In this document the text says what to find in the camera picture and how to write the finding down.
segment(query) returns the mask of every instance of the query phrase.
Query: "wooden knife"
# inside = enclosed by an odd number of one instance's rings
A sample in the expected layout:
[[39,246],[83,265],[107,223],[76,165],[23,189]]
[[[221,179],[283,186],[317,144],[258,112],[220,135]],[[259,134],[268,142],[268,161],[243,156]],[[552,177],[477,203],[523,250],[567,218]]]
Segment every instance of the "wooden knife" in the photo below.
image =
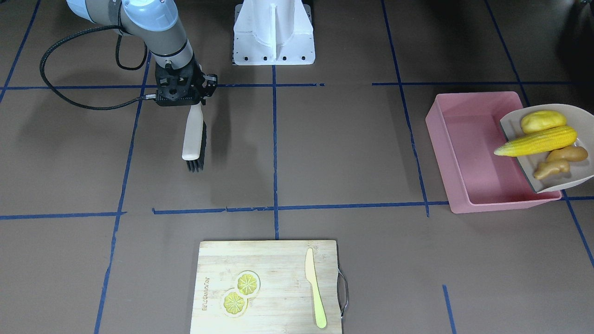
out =
[[315,324],[319,328],[326,327],[326,313],[324,312],[324,305],[322,304],[322,297],[320,296],[320,289],[318,287],[318,279],[315,276],[314,266],[314,250],[308,248],[305,255],[305,278],[311,284],[311,292],[314,296],[314,313],[315,313]]

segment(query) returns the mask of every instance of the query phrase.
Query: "cutting board handle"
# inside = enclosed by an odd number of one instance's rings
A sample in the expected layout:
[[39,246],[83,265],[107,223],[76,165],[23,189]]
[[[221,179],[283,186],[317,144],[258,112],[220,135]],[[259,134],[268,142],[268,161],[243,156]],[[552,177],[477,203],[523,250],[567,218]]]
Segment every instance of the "cutting board handle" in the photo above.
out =
[[[340,266],[338,267],[338,276],[345,283],[345,304],[340,306],[340,318],[342,319],[345,317],[346,308],[349,306],[349,284],[346,281],[345,274],[340,270]],[[340,304],[340,291],[338,291],[338,302]]]

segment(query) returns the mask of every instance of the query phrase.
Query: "brush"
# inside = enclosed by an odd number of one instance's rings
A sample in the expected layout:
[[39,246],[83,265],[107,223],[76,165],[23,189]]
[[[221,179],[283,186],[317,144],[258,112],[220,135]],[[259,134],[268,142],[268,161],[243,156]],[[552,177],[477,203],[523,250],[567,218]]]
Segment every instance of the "brush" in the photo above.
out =
[[204,169],[204,155],[206,153],[206,123],[202,115],[200,103],[189,109],[188,120],[184,135],[182,159],[186,161],[188,170],[197,173]]

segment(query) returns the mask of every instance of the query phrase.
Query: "yellow corn cob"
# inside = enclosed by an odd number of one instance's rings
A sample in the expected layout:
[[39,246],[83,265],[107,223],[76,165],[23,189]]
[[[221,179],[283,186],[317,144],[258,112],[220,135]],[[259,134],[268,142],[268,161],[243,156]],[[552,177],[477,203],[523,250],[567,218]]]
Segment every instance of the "yellow corn cob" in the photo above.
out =
[[569,125],[562,125],[508,141],[494,153],[503,156],[533,155],[569,146],[576,139],[577,132]]

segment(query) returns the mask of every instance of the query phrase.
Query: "yellow lemon slice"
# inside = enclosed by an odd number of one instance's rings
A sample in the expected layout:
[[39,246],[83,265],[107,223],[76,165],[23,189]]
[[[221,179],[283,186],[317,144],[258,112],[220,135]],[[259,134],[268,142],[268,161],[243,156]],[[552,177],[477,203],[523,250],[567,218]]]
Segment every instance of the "yellow lemon slice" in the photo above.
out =
[[244,298],[255,296],[260,290],[260,278],[249,270],[237,276],[237,293]]
[[223,296],[223,312],[229,317],[239,317],[248,308],[248,300],[237,294],[235,289],[225,292]]

